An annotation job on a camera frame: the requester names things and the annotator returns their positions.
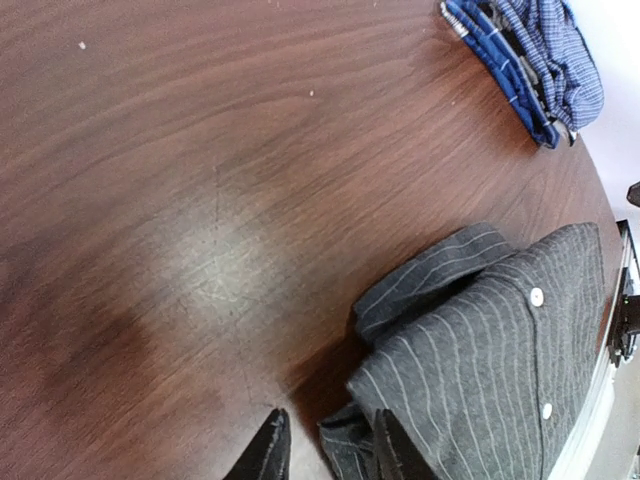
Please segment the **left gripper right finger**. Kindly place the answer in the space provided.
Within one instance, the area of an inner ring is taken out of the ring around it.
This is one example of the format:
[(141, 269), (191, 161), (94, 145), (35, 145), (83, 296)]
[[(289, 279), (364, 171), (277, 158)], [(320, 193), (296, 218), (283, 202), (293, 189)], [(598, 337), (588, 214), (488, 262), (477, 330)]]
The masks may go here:
[(373, 434), (380, 479), (437, 478), (391, 410), (376, 411)]

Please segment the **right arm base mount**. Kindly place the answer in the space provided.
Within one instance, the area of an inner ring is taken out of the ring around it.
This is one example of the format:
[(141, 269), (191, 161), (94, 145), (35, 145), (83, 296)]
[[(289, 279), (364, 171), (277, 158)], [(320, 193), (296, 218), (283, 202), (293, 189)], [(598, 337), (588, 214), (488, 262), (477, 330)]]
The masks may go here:
[(619, 368), (639, 349), (639, 257), (628, 220), (617, 222), (623, 255), (611, 311), (606, 345), (610, 362)]

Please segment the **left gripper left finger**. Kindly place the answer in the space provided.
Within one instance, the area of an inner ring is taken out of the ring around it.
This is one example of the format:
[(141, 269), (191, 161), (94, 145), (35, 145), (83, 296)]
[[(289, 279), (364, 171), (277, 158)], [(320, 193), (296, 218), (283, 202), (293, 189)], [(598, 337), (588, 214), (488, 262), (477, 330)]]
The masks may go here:
[(291, 426), (285, 409), (270, 412), (225, 480), (287, 480), (291, 455)]

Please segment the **blue checkered shirt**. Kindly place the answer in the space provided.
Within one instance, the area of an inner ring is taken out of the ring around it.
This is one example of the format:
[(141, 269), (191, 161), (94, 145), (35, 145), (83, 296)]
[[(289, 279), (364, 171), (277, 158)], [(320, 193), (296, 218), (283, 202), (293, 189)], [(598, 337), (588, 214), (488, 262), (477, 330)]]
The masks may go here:
[(604, 106), (599, 72), (565, 1), (489, 1), (542, 82), (546, 105), (573, 131)]

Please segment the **dark pinstriped long sleeve shirt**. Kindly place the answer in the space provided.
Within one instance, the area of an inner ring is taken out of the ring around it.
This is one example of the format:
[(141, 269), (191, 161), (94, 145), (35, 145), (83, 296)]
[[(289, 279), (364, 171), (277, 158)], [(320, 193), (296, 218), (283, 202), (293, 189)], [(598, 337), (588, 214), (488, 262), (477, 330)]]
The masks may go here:
[(354, 304), (371, 349), (350, 402), (320, 425), (339, 479), (376, 479), (374, 418), (392, 411), (439, 479), (546, 479), (583, 407), (606, 304), (598, 227), (518, 250), (463, 228)]

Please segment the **navy shirt white print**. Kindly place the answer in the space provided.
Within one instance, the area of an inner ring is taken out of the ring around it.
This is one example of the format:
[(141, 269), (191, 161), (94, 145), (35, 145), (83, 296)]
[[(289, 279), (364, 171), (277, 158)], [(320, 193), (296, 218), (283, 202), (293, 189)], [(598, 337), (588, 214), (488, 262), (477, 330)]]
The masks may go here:
[(538, 145), (554, 149), (578, 134), (557, 119), (545, 103), (542, 81), (506, 17), (489, 2), (442, 1), (443, 18), (485, 65), (509, 105)]

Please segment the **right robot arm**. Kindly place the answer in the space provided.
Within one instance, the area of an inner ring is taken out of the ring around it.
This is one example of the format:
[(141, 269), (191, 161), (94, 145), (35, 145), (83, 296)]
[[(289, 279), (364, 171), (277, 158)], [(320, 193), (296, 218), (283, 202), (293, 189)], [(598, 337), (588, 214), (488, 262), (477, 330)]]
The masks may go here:
[(631, 205), (640, 207), (640, 182), (637, 182), (629, 187), (626, 199)]

